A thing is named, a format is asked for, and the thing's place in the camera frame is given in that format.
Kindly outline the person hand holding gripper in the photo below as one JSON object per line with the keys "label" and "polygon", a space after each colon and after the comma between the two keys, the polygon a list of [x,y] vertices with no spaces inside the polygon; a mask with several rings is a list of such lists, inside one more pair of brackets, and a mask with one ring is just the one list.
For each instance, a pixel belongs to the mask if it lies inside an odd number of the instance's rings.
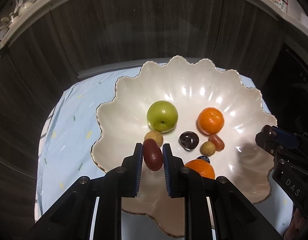
{"label": "person hand holding gripper", "polygon": [[283,239],[308,239],[308,217],[303,217],[298,208],[293,213],[289,227]]}

